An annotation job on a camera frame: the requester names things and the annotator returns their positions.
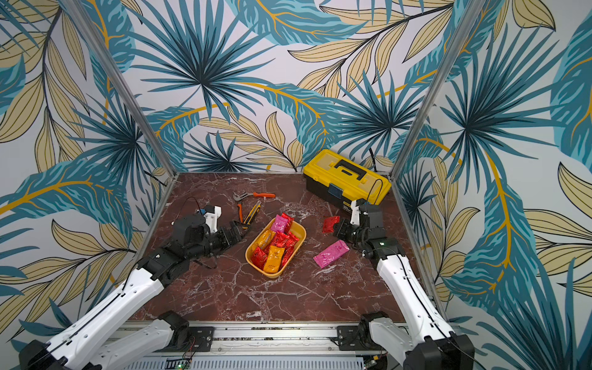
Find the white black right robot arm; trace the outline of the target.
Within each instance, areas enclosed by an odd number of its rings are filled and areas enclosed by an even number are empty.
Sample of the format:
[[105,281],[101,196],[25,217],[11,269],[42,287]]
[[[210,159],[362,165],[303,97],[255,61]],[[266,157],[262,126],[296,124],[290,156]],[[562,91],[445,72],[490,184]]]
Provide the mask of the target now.
[[396,299],[406,327],[387,314],[362,316],[352,340],[384,349],[403,369],[472,369],[475,348],[441,316],[415,276],[400,243],[388,237],[380,206],[364,200],[351,203],[350,220],[334,235],[370,260]]

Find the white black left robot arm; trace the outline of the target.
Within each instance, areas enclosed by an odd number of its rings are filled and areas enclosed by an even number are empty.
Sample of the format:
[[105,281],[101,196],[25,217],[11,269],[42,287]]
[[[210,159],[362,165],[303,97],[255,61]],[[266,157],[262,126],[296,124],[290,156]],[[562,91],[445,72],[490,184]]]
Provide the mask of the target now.
[[189,322],[167,311],[125,338],[108,339],[152,298],[185,274],[202,257],[219,257],[240,243],[248,224],[233,220],[217,226],[218,216],[197,212],[174,223],[170,239],[142,257],[125,282],[81,319],[47,342],[33,340],[18,354],[21,369],[121,369],[164,349],[191,350],[198,336]]

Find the orange yellow tea bag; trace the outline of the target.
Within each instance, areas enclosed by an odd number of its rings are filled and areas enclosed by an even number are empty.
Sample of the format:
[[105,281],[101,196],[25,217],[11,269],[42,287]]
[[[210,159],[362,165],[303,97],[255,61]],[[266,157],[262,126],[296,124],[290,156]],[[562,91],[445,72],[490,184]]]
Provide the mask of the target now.
[[264,265],[264,273],[275,274],[280,270],[282,266],[282,259],[285,253],[285,248],[280,248],[275,245],[271,245],[268,249],[268,257]]

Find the long pink tea bag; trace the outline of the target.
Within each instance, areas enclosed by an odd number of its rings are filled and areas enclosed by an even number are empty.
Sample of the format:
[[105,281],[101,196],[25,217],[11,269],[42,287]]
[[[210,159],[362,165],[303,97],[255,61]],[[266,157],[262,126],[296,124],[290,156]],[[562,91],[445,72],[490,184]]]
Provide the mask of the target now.
[[313,259],[319,268],[326,268],[345,255],[349,250],[350,248],[347,243],[343,240],[338,240],[314,256]]

